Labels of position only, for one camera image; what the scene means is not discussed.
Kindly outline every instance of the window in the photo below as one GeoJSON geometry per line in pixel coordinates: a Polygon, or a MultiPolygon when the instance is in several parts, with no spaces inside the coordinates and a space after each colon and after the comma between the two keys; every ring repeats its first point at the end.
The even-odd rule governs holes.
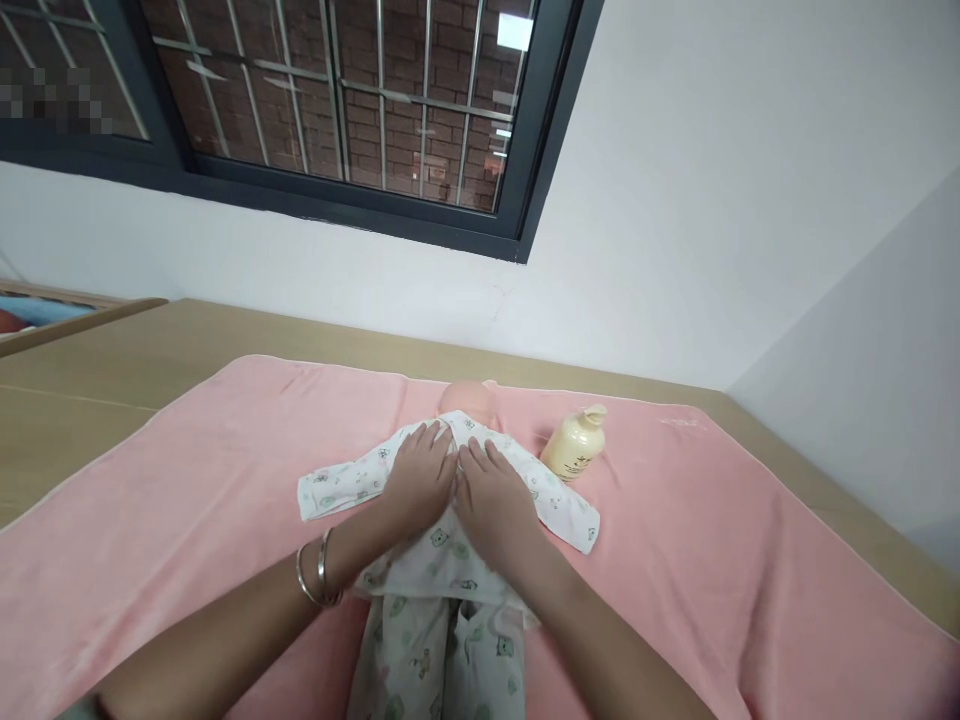
{"type": "Polygon", "coordinates": [[[602,0],[0,0],[0,159],[526,262],[602,0]]]}

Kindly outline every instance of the bottle label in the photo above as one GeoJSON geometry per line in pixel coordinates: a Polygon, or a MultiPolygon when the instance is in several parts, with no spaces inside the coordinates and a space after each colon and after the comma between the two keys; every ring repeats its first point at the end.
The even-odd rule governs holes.
{"type": "Polygon", "coordinates": [[[590,464],[590,461],[592,459],[593,458],[588,458],[584,455],[579,455],[573,461],[572,465],[570,463],[564,463],[563,470],[568,476],[576,477],[577,475],[579,475],[580,473],[582,473],[584,470],[587,469],[587,465],[590,464]]]}

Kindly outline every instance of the baby pants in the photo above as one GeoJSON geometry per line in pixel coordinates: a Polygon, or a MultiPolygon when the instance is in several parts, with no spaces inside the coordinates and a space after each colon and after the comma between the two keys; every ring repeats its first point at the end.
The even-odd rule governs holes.
{"type": "Polygon", "coordinates": [[[518,610],[373,598],[348,720],[523,720],[525,713],[518,610]]]}

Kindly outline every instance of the forearm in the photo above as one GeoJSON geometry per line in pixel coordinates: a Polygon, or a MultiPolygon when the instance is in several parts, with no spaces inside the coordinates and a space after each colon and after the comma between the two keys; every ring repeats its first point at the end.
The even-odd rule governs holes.
{"type": "MultiPolygon", "coordinates": [[[[326,589],[337,592],[389,550],[399,523],[374,501],[330,535],[326,589]]],[[[319,597],[320,541],[304,548],[307,587],[319,597]]],[[[222,718],[316,619],[320,608],[300,588],[296,553],[164,631],[96,688],[116,720],[222,718]]]]}
{"type": "Polygon", "coordinates": [[[511,584],[537,615],[598,720],[712,718],[689,685],[549,542],[511,584]]]}

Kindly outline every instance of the doll head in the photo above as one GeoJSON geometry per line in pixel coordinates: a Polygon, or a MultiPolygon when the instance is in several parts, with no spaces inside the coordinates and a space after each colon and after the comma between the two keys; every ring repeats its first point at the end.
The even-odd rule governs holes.
{"type": "Polygon", "coordinates": [[[476,380],[458,380],[447,385],[437,408],[440,415],[460,410],[472,420],[497,429],[497,403],[493,393],[476,380]]]}

